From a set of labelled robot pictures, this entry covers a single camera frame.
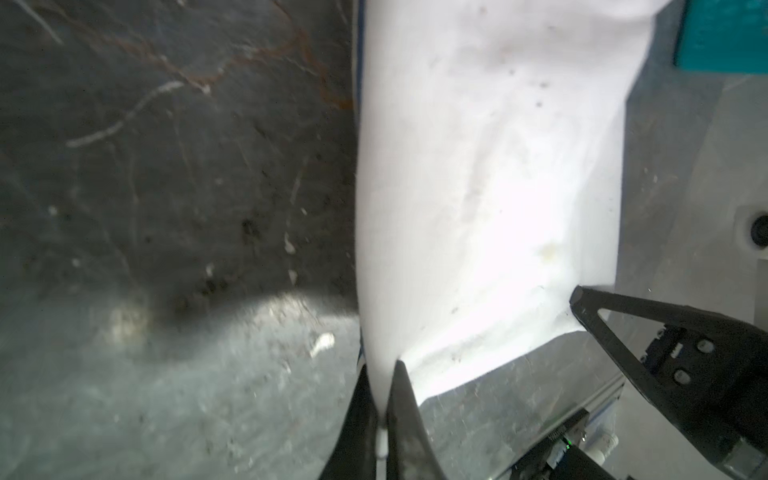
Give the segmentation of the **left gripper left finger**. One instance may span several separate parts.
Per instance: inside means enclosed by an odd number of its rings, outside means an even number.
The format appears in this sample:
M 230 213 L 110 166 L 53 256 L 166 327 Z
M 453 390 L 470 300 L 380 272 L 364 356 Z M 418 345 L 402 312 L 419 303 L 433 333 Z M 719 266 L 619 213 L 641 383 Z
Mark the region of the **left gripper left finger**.
M 379 414 L 363 364 L 335 447 L 320 480 L 373 480 L 376 478 L 376 432 Z

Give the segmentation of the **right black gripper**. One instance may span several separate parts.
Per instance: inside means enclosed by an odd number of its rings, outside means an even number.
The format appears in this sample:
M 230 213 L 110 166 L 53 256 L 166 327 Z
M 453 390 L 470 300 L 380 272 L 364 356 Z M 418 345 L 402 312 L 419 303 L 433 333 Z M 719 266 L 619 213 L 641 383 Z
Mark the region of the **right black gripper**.
M 578 286 L 578 323 L 707 462 L 767 477 L 767 334 L 721 313 Z

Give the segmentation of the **teal plastic basket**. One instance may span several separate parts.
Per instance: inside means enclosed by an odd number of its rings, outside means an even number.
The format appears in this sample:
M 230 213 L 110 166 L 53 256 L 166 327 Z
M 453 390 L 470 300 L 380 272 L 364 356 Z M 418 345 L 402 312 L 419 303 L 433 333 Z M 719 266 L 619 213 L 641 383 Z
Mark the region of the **teal plastic basket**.
M 725 74 L 767 73 L 767 0 L 685 3 L 674 65 Z

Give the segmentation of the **white navy tank top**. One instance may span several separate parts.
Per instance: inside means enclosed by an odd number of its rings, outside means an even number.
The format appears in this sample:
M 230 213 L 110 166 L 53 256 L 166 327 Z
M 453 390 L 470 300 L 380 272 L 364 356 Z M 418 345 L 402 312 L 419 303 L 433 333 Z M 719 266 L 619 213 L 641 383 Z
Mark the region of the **white navy tank top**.
M 626 102 L 660 1 L 357 1 L 357 294 L 379 411 L 579 330 L 612 286 Z

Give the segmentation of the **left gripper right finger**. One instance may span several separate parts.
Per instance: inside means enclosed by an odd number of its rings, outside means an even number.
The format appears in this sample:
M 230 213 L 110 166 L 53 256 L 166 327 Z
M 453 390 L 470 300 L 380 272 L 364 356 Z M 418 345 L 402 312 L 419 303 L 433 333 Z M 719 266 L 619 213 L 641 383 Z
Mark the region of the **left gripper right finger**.
M 395 364 L 386 421 L 388 430 L 387 480 L 446 480 L 430 445 L 406 365 Z

